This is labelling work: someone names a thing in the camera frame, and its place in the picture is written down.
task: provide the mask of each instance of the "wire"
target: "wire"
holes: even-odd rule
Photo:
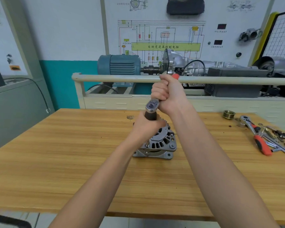
[[[114,90],[115,92],[117,92],[116,89],[113,89],[112,87],[110,87],[110,86],[108,86],[108,85],[105,85],[105,84],[96,84],[96,85],[93,85],[93,86],[91,86],[90,88],[88,88],[87,91],[89,91],[90,89],[92,89],[92,88],[95,87],[95,86],[105,86],[105,87],[108,87],[108,88],[110,88],[111,90]]]
[[[49,108],[49,106],[47,105],[47,102],[46,102],[46,98],[44,97],[40,87],[38,86],[38,84],[33,80],[33,79],[30,79],[30,78],[27,78],[27,77],[13,77],[13,78],[4,78],[4,80],[13,80],[13,79],[27,79],[27,80],[31,80],[32,82],[35,83],[35,85],[38,87],[42,97],[43,97],[43,100],[44,100],[44,103],[46,104],[46,112],[49,114],[51,109]]]
[[[187,65],[185,65],[184,69],[185,69],[188,65],[190,65],[191,63],[193,63],[193,62],[200,62],[200,63],[203,64],[203,66],[204,66],[204,75],[205,75],[205,74],[206,74],[206,67],[205,67],[205,63],[204,63],[202,60],[198,60],[198,59],[192,60],[192,61],[190,61]]]

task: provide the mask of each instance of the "grid panel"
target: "grid panel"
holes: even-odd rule
[[[285,58],[285,14],[277,17],[263,56]]]

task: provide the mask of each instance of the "forearm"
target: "forearm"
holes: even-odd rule
[[[127,138],[62,208],[50,228],[99,227],[136,147]]]
[[[196,182],[221,227],[279,227],[253,186],[189,104],[171,119]]]

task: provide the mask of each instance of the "hand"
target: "hand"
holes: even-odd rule
[[[145,111],[141,111],[138,117],[135,120],[133,129],[130,132],[128,138],[129,141],[135,142],[137,149],[146,141],[149,141],[156,132],[166,126],[167,122],[163,119],[160,119],[160,116],[157,115],[156,121],[149,121],[144,116]]]
[[[189,104],[184,88],[178,80],[171,75],[160,75],[160,82],[154,83],[151,90],[151,98],[158,98],[160,102],[159,110],[169,117],[173,114],[176,107]]]

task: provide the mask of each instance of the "white support rail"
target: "white support rail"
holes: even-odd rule
[[[72,79],[76,82],[159,82],[158,75],[86,75],[73,73]],[[207,77],[207,76],[180,76],[180,83],[188,84],[240,84],[240,85],[285,85],[285,78],[273,77]]]

